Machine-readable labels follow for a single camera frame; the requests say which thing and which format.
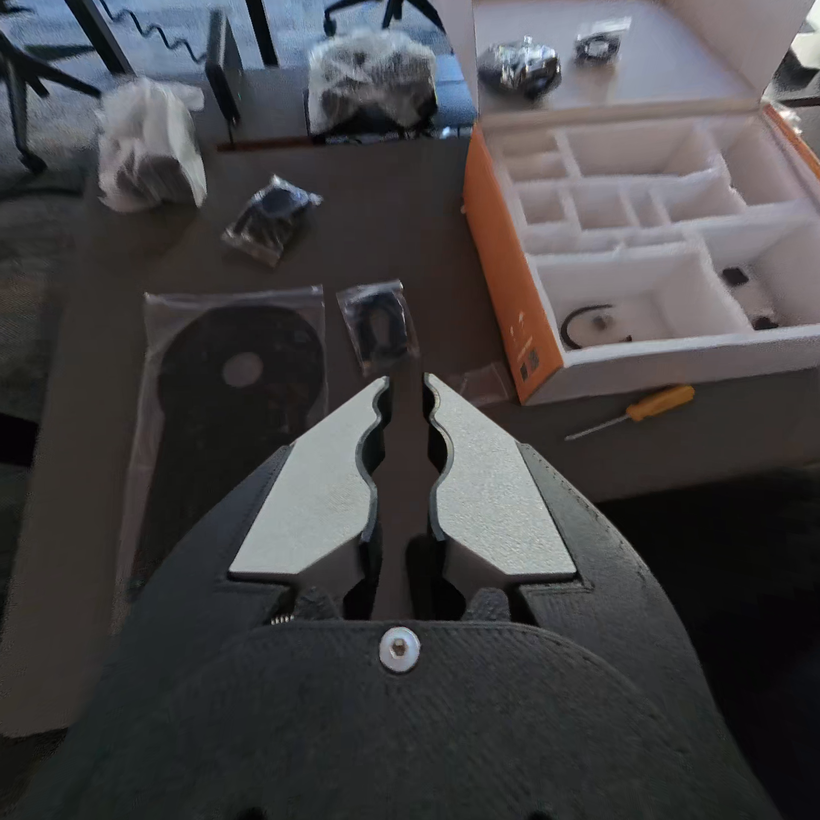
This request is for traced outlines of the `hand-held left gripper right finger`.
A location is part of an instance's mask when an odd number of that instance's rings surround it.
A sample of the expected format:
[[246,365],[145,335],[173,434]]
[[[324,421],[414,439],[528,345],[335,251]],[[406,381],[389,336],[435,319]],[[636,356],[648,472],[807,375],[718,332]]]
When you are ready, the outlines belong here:
[[414,616],[457,620],[480,589],[576,581],[521,443],[432,373],[423,376],[423,412],[438,475],[427,532],[407,545]]

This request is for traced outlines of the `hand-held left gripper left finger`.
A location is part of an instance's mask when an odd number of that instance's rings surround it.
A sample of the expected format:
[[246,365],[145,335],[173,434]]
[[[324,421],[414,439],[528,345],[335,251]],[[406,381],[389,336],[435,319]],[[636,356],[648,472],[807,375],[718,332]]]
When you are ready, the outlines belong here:
[[382,564],[372,474],[390,417],[390,378],[382,376],[287,448],[231,563],[233,580],[315,587],[347,618],[371,617]]

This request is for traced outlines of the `dark grey desk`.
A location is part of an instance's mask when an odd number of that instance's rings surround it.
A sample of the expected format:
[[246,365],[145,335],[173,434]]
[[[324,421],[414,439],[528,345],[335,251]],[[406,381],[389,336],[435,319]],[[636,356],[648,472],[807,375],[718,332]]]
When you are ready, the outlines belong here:
[[[92,190],[72,223],[76,250],[4,613],[3,735],[74,722],[108,650],[145,291],[322,284],[334,302],[336,290],[397,276],[428,370],[450,375],[503,355],[460,211],[465,138],[204,153],[202,208],[118,215]],[[325,196],[312,230],[275,271],[219,239],[268,170]],[[688,408],[564,441],[614,415],[621,400],[626,393],[500,404],[489,415],[596,503],[818,462],[815,371],[698,384]]]

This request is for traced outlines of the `bagged black flat plate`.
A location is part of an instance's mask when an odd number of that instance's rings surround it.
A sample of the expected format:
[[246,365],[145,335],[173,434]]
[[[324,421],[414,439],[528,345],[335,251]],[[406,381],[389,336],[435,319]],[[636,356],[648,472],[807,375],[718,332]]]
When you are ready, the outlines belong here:
[[321,285],[146,293],[143,316],[117,559],[128,602],[205,513],[327,412]]

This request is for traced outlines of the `empty clear bag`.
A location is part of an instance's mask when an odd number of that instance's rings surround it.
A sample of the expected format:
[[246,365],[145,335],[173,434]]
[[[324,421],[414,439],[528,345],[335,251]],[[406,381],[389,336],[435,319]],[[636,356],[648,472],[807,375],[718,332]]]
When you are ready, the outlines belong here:
[[501,362],[446,375],[443,381],[468,403],[479,409],[510,403],[517,397],[507,365]]

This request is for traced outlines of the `orange white kit box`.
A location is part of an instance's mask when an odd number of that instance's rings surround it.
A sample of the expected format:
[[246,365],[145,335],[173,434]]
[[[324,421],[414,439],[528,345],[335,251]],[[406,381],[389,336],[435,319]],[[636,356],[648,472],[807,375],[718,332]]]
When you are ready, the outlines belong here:
[[[441,3],[478,112],[466,220],[523,404],[818,366],[818,163],[763,99],[812,5]],[[623,16],[618,60],[577,65],[580,27]],[[536,102],[477,78],[525,36],[562,64]]]

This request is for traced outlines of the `bag of dark parts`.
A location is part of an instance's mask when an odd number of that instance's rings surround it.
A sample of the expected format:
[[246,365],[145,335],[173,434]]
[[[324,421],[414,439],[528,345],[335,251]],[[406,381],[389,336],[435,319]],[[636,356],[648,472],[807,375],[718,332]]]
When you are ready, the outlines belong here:
[[224,229],[221,241],[227,248],[275,268],[307,214],[323,201],[320,194],[274,174]]

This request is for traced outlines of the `white wrapped bundle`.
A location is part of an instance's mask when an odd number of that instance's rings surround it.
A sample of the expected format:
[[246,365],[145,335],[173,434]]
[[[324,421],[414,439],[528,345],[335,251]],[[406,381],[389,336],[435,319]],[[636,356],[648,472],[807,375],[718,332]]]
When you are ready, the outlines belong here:
[[200,87],[138,77],[104,93],[99,121],[97,187],[119,213],[164,203],[196,208],[208,194],[193,114]]

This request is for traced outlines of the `bubble wrapped black bundle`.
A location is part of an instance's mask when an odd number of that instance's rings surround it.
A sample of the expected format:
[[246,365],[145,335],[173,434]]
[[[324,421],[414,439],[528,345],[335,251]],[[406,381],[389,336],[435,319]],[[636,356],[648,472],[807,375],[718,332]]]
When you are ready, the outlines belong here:
[[358,29],[308,55],[306,120],[312,137],[410,135],[438,111],[435,53],[403,32]]

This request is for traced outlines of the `bag of shiny metal parts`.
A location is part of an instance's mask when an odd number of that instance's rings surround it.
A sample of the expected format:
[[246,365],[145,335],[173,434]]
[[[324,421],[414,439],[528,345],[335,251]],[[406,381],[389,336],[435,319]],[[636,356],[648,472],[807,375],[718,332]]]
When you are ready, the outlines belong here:
[[492,44],[477,58],[477,78],[498,94],[536,102],[562,83],[557,51],[530,36]]

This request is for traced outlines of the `small bag with black part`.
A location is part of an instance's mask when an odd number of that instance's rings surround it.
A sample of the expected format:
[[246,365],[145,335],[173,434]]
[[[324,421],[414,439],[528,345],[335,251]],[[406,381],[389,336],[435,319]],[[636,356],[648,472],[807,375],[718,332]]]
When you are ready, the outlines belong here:
[[582,67],[608,67],[620,56],[632,18],[623,16],[581,26],[573,43],[573,59]]

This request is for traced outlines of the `office chair base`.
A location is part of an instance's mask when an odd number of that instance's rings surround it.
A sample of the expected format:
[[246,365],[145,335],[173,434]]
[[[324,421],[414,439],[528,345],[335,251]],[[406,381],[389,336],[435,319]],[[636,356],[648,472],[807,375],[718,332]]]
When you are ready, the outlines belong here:
[[[361,6],[369,1],[338,1],[325,8],[323,18],[323,31],[326,36],[333,37],[337,31],[337,23],[334,14],[347,10],[354,6]],[[422,14],[439,31],[445,33],[445,26],[430,1],[386,1],[385,12],[381,24],[382,29],[387,29],[392,21],[400,21],[404,15],[404,5],[408,3]]]

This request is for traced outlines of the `black tripod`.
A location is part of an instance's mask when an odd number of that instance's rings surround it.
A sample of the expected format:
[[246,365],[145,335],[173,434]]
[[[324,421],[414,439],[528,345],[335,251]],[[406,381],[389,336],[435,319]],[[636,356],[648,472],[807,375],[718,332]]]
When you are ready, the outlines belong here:
[[19,47],[1,33],[1,79],[6,88],[12,135],[22,165],[35,176],[41,175],[47,164],[29,149],[28,91],[31,89],[40,98],[48,97],[49,91],[44,85],[46,81],[95,100],[100,99],[102,92],[99,88],[53,65],[55,61],[83,56],[93,50],[90,45],[36,44]]

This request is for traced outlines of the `yellow handled screwdriver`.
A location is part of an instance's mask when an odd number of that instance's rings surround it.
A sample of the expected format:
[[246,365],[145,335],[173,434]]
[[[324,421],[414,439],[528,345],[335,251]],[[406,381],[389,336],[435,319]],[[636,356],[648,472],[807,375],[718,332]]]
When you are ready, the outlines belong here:
[[638,423],[649,418],[661,416],[673,409],[689,404],[694,400],[694,396],[695,388],[690,384],[676,385],[674,387],[663,389],[651,395],[644,396],[640,400],[629,405],[620,416],[565,436],[564,441],[577,441],[586,436],[612,428],[613,426],[621,423]]

